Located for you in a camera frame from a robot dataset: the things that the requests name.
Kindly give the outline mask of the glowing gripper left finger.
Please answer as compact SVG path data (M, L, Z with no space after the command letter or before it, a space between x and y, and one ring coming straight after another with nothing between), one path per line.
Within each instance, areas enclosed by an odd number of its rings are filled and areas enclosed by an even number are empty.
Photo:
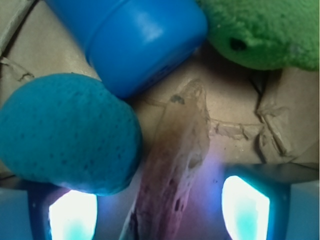
M20 178L0 181L2 240L92 240L97 221L94 194Z

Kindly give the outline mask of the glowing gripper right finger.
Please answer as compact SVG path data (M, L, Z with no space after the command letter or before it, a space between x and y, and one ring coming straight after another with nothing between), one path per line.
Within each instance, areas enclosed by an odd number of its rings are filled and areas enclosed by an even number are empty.
M318 240L319 164L227 164L221 208L232 240Z

